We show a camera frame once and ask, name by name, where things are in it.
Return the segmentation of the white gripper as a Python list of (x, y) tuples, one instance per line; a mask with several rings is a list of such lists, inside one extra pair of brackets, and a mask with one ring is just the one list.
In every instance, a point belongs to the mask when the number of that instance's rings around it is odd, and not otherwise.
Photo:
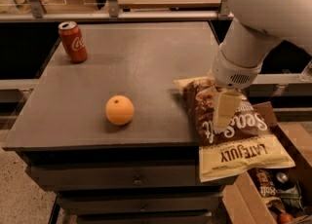
[[(230, 61), (223, 51), (223, 44), (218, 47), (217, 55), (207, 77), (228, 89), (241, 90), (249, 87), (259, 74), (261, 64), (255, 67), (243, 67)], [(214, 95), (213, 127), (215, 130), (225, 130), (235, 115), (242, 94), (236, 90), (225, 90)]]

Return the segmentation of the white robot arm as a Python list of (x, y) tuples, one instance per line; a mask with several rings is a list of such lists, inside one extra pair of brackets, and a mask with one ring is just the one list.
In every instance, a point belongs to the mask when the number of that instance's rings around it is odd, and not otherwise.
[(312, 0), (227, 0), (233, 20), (210, 74), (236, 95), (252, 84), (268, 53), (286, 40), (312, 53)]

